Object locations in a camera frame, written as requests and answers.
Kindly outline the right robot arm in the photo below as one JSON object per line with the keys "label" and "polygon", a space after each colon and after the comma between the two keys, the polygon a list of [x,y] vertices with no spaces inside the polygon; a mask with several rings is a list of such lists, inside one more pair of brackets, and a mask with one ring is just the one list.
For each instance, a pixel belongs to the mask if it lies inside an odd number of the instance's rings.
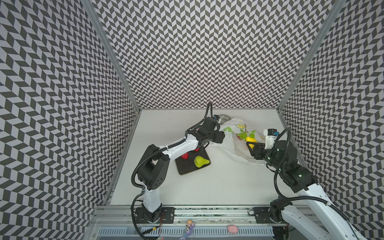
{"label": "right robot arm", "polygon": [[[291,130],[278,133],[267,129],[264,134],[264,143],[247,138],[246,145],[252,157],[264,160],[268,168],[273,168],[274,188],[279,197],[270,203],[270,219],[275,223],[286,222],[308,240],[365,239],[333,204],[312,172],[299,164]],[[324,227],[300,213],[295,201],[305,201]]]}

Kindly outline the black square tray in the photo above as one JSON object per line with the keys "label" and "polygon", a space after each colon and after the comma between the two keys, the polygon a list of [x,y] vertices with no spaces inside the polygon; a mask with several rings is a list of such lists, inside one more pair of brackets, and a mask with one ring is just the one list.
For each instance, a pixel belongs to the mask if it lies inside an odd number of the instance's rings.
{"label": "black square tray", "polygon": [[205,167],[210,165],[210,164],[206,165],[206,166],[204,166],[204,167],[202,167],[200,169],[196,168],[195,165],[194,165],[194,159],[197,156],[202,156],[203,158],[210,160],[205,147],[200,147],[200,150],[198,152],[195,152],[193,150],[193,151],[189,151],[188,153],[190,155],[190,158],[188,160],[183,160],[181,157],[178,157],[175,160],[179,175],[183,176],[183,175],[192,173],[194,171],[203,169],[203,168],[205,168]]}

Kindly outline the yellow fake lemon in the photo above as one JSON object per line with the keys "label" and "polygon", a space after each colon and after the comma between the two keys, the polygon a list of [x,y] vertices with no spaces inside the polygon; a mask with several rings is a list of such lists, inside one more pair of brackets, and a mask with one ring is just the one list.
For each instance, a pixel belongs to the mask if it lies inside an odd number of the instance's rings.
{"label": "yellow fake lemon", "polygon": [[256,139],[254,139],[254,138],[251,138],[251,137],[246,137],[246,145],[249,147],[249,148],[251,148],[251,149],[253,149],[254,148],[254,146],[255,146],[255,144],[258,142]]}

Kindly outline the purple toy figure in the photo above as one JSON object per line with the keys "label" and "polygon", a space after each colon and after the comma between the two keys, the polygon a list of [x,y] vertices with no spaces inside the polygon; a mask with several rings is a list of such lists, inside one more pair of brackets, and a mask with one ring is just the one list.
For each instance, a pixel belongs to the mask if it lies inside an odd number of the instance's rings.
{"label": "purple toy figure", "polygon": [[195,223],[192,220],[187,220],[186,229],[183,233],[183,236],[179,238],[179,240],[187,240],[187,238],[193,233],[193,229],[195,228]]}

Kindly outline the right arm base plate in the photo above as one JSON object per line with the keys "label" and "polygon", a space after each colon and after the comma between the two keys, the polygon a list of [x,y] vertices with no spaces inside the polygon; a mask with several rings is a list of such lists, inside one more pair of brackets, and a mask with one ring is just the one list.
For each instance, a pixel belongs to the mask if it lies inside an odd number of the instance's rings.
{"label": "right arm base plate", "polygon": [[281,214],[270,210],[270,207],[254,207],[252,212],[257,224],[287,224]]}

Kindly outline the pink round toy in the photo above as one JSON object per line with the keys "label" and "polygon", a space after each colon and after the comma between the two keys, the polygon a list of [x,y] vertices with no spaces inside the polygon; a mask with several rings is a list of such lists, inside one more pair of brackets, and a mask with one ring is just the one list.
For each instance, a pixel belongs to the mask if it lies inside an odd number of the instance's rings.
{"label": "pink round toy", "polygon": [[239,232],[239,228],[235,225],[229,225],[227,226],[227,231],[230,233],[230,234],[237,234]]}

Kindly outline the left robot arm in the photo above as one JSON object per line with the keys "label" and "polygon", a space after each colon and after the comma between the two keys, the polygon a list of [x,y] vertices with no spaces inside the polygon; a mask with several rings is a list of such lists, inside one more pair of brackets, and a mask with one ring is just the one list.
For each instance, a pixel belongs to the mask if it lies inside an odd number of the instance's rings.
{"label": "left robot arm", "polygon": [[220,117],[213,114],[213,103],[209,102],[204,118],[188,128],[183,138],[164,147],[147,147],[131,176],[132,185],[141,189],[132,206],[139,197],[144,197],[141,210],[147,222],[155,223],[161,216],[160,186],[166,179],[169,164],[184,154],[204,149],[209,143],[223,142],[225,133],[220,131],[219,120]]}

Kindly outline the green fake pear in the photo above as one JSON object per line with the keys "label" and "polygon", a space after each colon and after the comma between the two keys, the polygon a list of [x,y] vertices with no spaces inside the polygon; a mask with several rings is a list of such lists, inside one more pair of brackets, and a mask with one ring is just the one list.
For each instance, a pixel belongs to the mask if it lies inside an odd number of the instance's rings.
{"label": "green fake pear", "polygon": [[194,165],[196,168],[200,169],[206,165],[209,165],[211,163],[210,160],[203,158],[202,156],[197,156],[194,159]]}

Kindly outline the grey tape roll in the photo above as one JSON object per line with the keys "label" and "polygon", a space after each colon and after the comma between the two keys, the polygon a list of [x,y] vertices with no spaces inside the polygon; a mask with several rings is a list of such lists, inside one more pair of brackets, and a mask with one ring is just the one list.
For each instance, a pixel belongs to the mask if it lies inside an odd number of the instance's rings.
{"label": "grey tape roll", "polygon": [[222,114],[222,115],[219,115],[220,117],[220,124],[223,125],[224,123],[230,121],[232,118],[228,115],[225,115],[225,114]]}

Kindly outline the white plastic bag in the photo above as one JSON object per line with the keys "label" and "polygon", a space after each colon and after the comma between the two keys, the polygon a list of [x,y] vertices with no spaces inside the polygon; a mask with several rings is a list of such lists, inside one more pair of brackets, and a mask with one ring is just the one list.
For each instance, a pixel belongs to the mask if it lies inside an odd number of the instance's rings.
{"label": "white plastic bag", "polygon": [[223,143],[211,143],[210,148],[223,152],[230,160],[240,164],[266,165],[264,160],[256,160],[252,157],[247,148],[246,137],[254,138],[258,143],[265,143],[265,138],[252,124],[239,118],[233,118],[221,125],[220,130],[225,133]]}

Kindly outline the red fake strawberry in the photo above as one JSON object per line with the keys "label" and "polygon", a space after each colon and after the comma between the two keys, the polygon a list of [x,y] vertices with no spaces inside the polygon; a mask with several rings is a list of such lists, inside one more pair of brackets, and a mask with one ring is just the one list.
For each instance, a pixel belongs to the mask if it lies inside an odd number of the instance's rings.
{"label": "red fake strawberry", "polygon": [[189,153],[185,153],[185,154],[183,154],[183,155],[181,156],[181,158],[182,158],[183,160],[188,160],[188,159],[190,158],[190,155],[189,155]]}

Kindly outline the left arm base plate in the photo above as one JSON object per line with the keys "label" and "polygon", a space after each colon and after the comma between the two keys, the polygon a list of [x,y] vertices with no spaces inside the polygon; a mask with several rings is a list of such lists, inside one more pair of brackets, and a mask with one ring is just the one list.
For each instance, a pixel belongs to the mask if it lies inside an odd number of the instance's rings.
{"label": "left arm base plate", "polygon": [[149,212],[145,207],[134,210],[134,219],[137,224],[172,224],[175,217],[175,208],[160,206],[155,212]]}

